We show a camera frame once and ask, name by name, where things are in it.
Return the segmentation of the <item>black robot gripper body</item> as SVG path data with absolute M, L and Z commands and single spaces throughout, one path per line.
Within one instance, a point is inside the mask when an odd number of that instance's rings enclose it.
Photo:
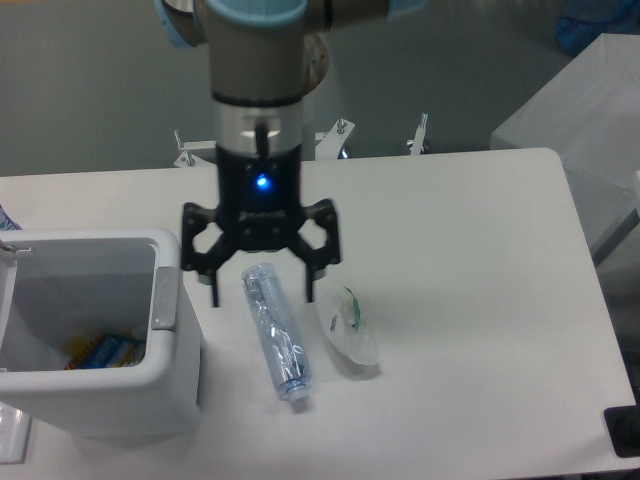
M 214 101 L 221 236 L 216 253 L 302 249 L 303 104 Z

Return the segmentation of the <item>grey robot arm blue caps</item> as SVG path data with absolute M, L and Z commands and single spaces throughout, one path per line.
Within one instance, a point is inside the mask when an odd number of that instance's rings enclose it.
M 219 202 L 183 208 L 181 265 L 211 287 L 237 252 L 289 250 L 312 291 L 341 260 L 334 203 L 301 201 L 303 100 L 321 81 L 321 32 L 391 20 L 418 1 L 159 1 L 170 40 L 208 49 Z

